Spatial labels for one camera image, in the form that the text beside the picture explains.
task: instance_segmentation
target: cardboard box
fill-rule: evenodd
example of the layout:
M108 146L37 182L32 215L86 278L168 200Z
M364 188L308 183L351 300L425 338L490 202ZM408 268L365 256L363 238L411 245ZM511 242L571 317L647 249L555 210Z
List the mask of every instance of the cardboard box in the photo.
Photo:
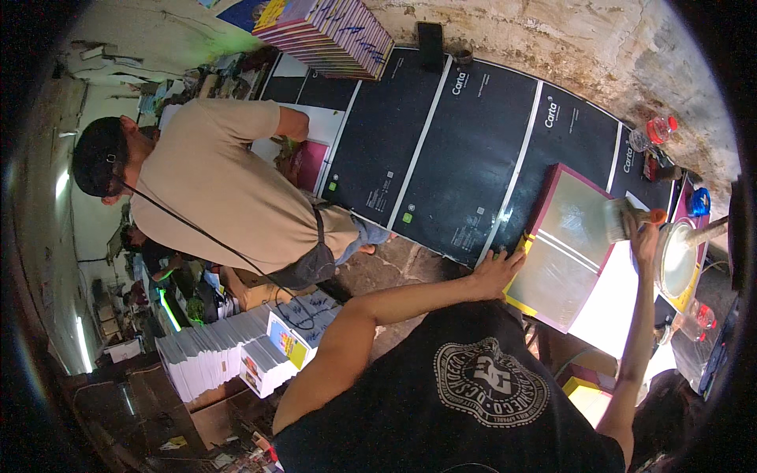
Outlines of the cardboard box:
M105 322L106 320L113 318L113 306L103 306L100 307L100 310L98 311L98 315L100 316L100 321Z

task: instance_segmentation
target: graphic print on t-shirt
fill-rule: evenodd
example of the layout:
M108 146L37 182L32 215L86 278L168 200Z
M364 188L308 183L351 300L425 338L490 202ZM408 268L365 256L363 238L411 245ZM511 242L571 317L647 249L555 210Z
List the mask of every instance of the graphic print on t-shirt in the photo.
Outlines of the graphic print on t-shirt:
M442 345L435 355L434 374L441 402L486 427L530 424L550 400L545 380L502 353L494 337Z

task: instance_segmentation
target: glue bowl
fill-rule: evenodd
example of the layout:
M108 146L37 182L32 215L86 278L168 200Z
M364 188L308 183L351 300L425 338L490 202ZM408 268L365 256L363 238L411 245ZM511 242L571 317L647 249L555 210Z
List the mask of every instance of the glue bowl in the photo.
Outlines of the glue bowl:
M660 230L655 255L655 283L671 299L679 298L686 291L696 271L696 247L684 243L693 228L691 220L683 218Z

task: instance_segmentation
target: white wall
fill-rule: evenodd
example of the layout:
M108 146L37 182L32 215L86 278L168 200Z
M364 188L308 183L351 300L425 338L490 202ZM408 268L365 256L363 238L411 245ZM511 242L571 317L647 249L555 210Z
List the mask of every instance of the white wall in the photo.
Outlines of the white wall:
M125 86L89 86L79 130L84 130L91 122L102 117L126 115L136 120L137 101L138 95ZM104 257L107 253L107 242L121 221L121 207L128 199L122 198L118 204L112 206L103 205L99 198L85 194L74 184L71 186L71 201L77 259L96 260ZM123 256L115 260L114 266L108 266L104 261L80 263L79 268L85 278L83 284L89 289L93 279L102 279L105 283L116 280L127 282L129 279L125 264ZM92 295L89 291L87 294L88 303L91 304Z
M225 54L253 51L262 43L250 33L215 18L238 0L221 0L208 10L194 0L97 0L82 12L67 36L67 64L74 76L101 84L114 72L160 82ZM100 59L82 62L71 41L105 42L118 55L144 60L141 68L107 66Z

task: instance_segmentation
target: green light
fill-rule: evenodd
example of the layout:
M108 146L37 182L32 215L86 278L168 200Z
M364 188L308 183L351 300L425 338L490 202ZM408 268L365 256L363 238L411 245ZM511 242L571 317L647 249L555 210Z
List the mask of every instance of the green light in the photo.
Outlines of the green light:
M181 331L182 330L181 326L176 321L176 317L173 316L173 312L171 311L171 308L168 307L168 303L166 302L165 289L158 289L157 293L160 294L160 305L163 306L166 312L168 312L168 318L171 319L171 323L173 323L173 327L176 329L176 331Z

